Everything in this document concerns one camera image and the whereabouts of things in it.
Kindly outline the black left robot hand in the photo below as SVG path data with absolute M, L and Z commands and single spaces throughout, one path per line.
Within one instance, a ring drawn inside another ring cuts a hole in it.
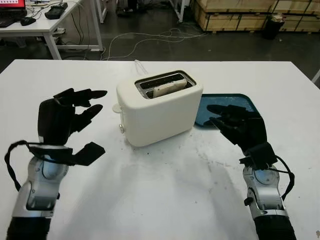
M 101 104 L 91 105 L 90 100 L 107 93 L 106 90 L 69 88 L 41 102 L 37 122 L 39 141 L 45 145 L 65 145 L 70 135 L 86 128 L 103 109 Z

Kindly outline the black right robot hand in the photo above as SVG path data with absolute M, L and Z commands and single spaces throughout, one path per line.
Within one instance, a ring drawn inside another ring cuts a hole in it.
M 206 109 L 218 115 L 211 122 L 232 144 L 245 154 L 249 149 L 267 142 L 264 120 L 257 111 L 248 111 L 236 105 L 210 104 Z

